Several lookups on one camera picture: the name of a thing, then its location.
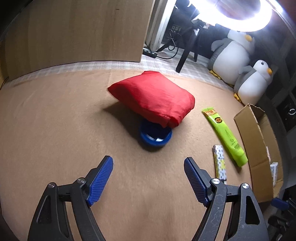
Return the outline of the small penguin plush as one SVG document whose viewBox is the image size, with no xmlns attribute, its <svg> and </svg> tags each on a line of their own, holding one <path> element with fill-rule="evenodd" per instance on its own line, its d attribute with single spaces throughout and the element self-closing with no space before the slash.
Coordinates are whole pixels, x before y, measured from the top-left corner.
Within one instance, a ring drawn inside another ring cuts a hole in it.
<svg viewBox="0 0 296 241">
<path fill-rule="evenodd" d="M 272 69 L 264 60 L 258 60 L 253 67 L 248 65 L 239 70 L 234 85 L 234 96 L 244 105 L 255 105 L 272 81 Z"/>
</svg>

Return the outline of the large penguin plush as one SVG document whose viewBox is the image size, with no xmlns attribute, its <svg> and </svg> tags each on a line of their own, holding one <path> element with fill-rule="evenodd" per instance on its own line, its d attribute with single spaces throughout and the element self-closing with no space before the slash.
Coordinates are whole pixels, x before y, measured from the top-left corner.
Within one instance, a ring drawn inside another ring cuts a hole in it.
<svg viewBox="0 0 296 241">
<path fill-rule="evenodd" d="M 211 45 L 212 57 L 208 69 L 217 78 L 234 85 L 239 70 L 250 62 L 255 51 L 255 38 L 245 32 L 230 30 L 227 37 Z"/>
</svg>

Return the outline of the blue round container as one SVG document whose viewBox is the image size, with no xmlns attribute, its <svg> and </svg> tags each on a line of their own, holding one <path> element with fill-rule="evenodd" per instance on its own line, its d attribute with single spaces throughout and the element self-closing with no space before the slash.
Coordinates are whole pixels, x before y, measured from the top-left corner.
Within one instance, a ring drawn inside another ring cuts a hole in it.
<svg viewBox="0 0 296 241">
<path fill-rule="evenodd" d="M 141 121 L 139 127 L 139 135 L 143 143 L 155 148 L 165 146 L 171 140 L 172 133 L 170 127 L 163 128 L 160 124 L 146 119 Z"/>
</svg>

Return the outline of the wooden cabinet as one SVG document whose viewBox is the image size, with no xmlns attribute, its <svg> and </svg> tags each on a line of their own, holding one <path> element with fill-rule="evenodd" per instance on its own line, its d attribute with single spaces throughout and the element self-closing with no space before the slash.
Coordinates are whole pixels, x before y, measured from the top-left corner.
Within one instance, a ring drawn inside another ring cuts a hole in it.
<svg viewBox="0 0 296 241">
<path fill-rule="evenodd" d="M 153 1 L 33 1 L 1 40 L 1 74 L 12 80 L 75 62 L 138 62 L 153 6 Z"/>
</svg>

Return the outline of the white patterned slim box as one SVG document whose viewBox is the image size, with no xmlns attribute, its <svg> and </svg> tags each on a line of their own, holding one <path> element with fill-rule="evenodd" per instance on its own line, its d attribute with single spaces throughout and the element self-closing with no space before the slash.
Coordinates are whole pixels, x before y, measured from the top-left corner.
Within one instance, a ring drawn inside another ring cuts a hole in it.
<svg viewBox="0 0 296 241">
<path fill-rule="evenodd" d="M 214 156 L 216 178 L 222 181 L 223 183 L 226 183 L 227 175 L 226 175 L 223 146 L 214 145 L 212 150 L 213 150 L 213 156 Z"/>
</svg>

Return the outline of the cardboard box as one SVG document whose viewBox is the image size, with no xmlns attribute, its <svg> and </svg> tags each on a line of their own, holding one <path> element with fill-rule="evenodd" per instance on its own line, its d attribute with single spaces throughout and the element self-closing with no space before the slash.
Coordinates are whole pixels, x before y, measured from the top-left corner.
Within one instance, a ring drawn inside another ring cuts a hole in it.
<svg viewBox="0 0 296 241">
<path fill-rule="evenodd" d="M 283 169 L 278 142 L 266 113 L 252 104 L 234 116 L 250 167 L 252 190 L 257 201 L 277 197 L 283 185 Z M 278 162 L 276 186 L 273 187 L 270 164 Z"/>
</svg>

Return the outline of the black tripod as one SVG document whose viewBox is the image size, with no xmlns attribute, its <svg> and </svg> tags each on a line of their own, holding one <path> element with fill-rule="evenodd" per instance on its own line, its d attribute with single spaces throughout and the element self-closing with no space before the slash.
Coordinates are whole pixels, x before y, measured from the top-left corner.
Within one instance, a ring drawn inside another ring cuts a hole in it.
<svg viewBox="0 0 296 241">
<path fill-rule="evenodd" d="M 194 62 L 197 62 L 200 35 L 201 35 L 201 32 L 203 32 L 203 30 L 207 28 L 208 27 L 205 22 L 203 22 L 200 19 L 196 19 L 192 21 L 191 27 L 183 30 L 181 34 L 171 30 L 170 36 L 168 37 L 168 42 L 162 45 L 155 52 L 156 53 L 161 52 L 164 49 L 168 48 L 170 45 L 173 45 L 174 47 L 177 47 L 177 52 L 173 57 L 169 57 L 169 58 L 160 57 L 160 59 L 165 59 L 165 60 L 172 59 L 177 55 L 179 51 L 179 47 L 177 46 L 177 43 L 180 40 L 182 40 L 184 43 L 184 51 L 176 67 L 176 72 L 180 73 L 190 52 L 194 53 Z"/>
</svg>

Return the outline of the black power strip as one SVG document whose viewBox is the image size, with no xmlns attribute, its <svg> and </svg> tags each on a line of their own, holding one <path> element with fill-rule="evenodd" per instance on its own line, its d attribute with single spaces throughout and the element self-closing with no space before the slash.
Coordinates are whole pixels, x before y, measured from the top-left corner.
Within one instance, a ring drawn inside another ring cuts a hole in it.
<svg viewBox="0 0 296 241">
<path fill-rule="evenodd" d="M 143 49 L 142 54 L 151 58 L 156 58 L 158 56 L 158 54 L 156 52 L 152 52 L 149 49 Z"/>
</svg>

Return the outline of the white tissue pack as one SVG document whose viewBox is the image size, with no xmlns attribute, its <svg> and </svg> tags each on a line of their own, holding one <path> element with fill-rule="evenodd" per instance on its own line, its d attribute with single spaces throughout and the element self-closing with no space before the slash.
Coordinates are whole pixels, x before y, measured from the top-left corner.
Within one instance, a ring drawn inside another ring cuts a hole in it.
<svg viewBox="0 0 296 241">
<path fill-rule="evenodd" d="M 270 164 L 271 176 L 273 179 L 273 187 L 276 186 L 277 178 L 278 178 L 278 162 L 273 162 Z"/>
</svg>

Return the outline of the red cloth bag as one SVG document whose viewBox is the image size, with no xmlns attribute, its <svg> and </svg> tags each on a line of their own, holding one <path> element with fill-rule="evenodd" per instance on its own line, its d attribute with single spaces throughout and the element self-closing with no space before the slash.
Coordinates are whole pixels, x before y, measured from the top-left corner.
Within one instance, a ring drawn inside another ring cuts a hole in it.
<svg viewBox="0 0 296 241">
<path fill-rule="evenodd" d="M 191 93 L 156 71 L 116 82 L 108 91 L 132 111 L 163 128 L 177 127 L 195 107 Z"/>
</svg>

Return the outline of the green tube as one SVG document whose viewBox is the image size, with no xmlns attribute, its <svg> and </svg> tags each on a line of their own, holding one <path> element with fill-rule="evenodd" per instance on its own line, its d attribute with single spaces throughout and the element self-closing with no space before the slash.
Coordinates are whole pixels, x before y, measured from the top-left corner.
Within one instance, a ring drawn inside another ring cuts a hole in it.
<svg viewBox="0 0 296 241">
<path fill-rule="evenodd" d="M 241 168 L 247 164 L 247 155 L 220 114 L 217 113 L 213 107 L 203 109 L 202 113 L 213 126 L 218 137 L 222 139 L 224 146 L 231 154 L 231 157 L 236 162 L 237 166 Z"/>
</svg>

